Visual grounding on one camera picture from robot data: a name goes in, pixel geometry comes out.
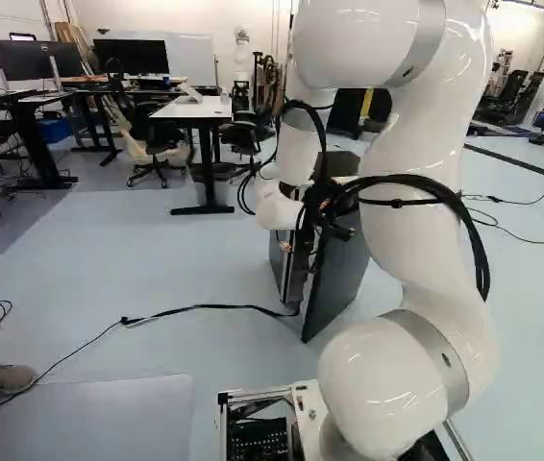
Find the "whiteboard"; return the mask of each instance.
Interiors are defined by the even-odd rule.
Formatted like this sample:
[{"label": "whiteboard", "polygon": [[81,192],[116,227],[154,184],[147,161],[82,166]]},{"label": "whiteboard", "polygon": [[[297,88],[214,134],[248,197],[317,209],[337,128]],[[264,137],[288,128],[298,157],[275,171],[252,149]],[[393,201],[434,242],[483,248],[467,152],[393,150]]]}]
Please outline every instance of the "whiteboard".
[{"label": "whiteboard", "polygon": [[163,40],[172,77],[187,77],[188,84],[192,86],[217,85],[214,45],[210,35],[148,31],[109,31],[101,35],[95,30],[89,31],[88,36],[91,40],[96,38]]}]

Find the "tan shoe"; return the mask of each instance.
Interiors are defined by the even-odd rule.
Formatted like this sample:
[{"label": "tan shoe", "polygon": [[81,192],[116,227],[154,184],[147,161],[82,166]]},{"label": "tan shoe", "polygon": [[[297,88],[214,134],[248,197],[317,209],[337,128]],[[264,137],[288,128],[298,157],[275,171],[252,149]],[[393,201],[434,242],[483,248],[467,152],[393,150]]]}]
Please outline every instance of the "tan shoe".
[{"label": "tan shoe", "polygon": [[35,370],[22,365],[0,365],[0,392],[18,394],[29,389],[37,374]]}]

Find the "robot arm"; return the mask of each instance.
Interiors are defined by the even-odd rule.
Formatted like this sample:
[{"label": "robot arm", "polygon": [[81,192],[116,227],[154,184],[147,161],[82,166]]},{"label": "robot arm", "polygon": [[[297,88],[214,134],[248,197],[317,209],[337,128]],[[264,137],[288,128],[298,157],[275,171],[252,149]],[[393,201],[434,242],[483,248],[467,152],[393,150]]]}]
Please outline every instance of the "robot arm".
[{"label": "robot arm", "polygon": [[[303,0],[288,98],[324,108],[334,88],[387,86],[393,111],[362,157],[360,175],[421,175],[459,191],[459,157],[491,51],[489,26],[474,0]],[[301,204],[283,196],[278,182],[308,183],[318,151],[306,115],[286,114],[271,167],[277,181],[260,187],[262,226],[293,229]],[[360,197],[432,198],[395,184]],[[344,440],[367,459],[389,460],[491,383],[498,346],[447,207],[361,204],[360,213],[373,259],[403,284],[404,298],[396,310],[329,343],[319,387]]]}]

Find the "black desk leg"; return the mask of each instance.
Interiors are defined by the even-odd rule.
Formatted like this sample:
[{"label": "black desk leg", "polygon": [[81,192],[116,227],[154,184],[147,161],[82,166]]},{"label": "black desk leg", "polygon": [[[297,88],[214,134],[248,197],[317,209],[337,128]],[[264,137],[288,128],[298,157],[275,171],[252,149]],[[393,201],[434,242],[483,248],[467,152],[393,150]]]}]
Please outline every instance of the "black desk leg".
[{"label": "black desk leg", "polygon": [[188,136],[188,147],[190,149],[186,164],[190,165],[193,162],[193,158],[195,157],[195,145],[193,144],[193,129],[188,127],[186,129],[186,135]]},{"label": "black desk leg", "polygon": [[21,180],[15,189],[68,189],[73,182],[78,181],[78,178],[59,174],[57,164],[35,118],[35,109],[25,104],[15,104],[11,110],[24,147],[39,174],[38,179]]},{"label": "black desk leg", "polygon": [[80,137],[78,124],[73,118],[73,113],[71,112],[73,110],[73,98],[65,98],[61,102],[62,108],[64,109],[64,114],[67,117],[71,131],[73,132],[73,138],[76,140],[76,144],[78,144],[80,147],[84,147],[84,142],[82,142],[82,138]]},{"label": "black desk leg", "polygon": [[199,129],[199,143],[202,153],[202,173],[204,186],[206,188],[206,204],[204,206],[192,206],[189,208],[175,208],[171,210],[174,216],[190,214],[228,214],[234,212],[233,206],[222,206],[216,204],[214,196],[214,172],[212,170],[212,151],[210,148],[210,129],[202,127]]},{"label": "black desk leg", "polygon": [[114,145],[114,138],[111,136],[110,120],[108,120],[108,115],[106,114],[106,110],[103,106],[102,95],[95,94],[95,105],[97,106],[97,113],[99,113],[99,118],[101,119],[103,133],[106,135],[108,146],[110,147],[110,154],[101,160],[101,163],[99,163],[101,166],[106,166],[118,156],[120,150],[116,149],[116,146]]},{"label": "black desk leg", "polygon": [[221,143],[218,135],[218,127],[212,128],[212,144],[214,145],[214,163],[221,162]]},{"label": "black desk leg", "polygon": [[92,152],[99,152],[99,151],[108,151],[110,148],[105,147],[101,145],[101,142],[99,141],[99,133],[97,132],[97,126],[95,125],[95,122],[92,120],[92,115],[90,114],[90,108],[88,107],[88,100],[87,96],[76,96],[76,99],[78,101],[78,107],[80,108],[80,113],[82,114],[82,118],[84,118],[84,121],[87,124],[88,133],[90,134],[90,138],[92,139],[92,143],[94,146],[83,146],[83,147],[74,147],[71,149],[73,152],[79,152],[79,151],[92,151]]}]

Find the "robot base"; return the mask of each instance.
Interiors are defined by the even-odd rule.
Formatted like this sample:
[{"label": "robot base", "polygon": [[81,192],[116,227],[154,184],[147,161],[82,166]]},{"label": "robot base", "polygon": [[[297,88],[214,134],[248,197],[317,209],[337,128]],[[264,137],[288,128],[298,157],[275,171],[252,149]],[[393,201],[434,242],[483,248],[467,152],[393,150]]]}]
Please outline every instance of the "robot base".
[{"label": "robot base", "polygon": [[[273,405],[287,403],[284,414]],[[229,391],[218,395],[221,461],[235,459],[232,444],[232,427],[239,421],[257,420],[257,431],[261,433],[265,421],[278,431],[279,424],[286,420],[286,431],[281,431],[282,445],[286,452],[279,451],[266,458],[287,461],[368,461],[349,447],[328,417],[328,407],[319,391],[317,380],[295,382],[290,386],[277,387],[256,392]],[[451,422],[433,431],[405,453],[398,461],[450,461],[450,458],[470,461],[472,458],[457,436]],[[256,461],[241,455],[241,461]]]}]

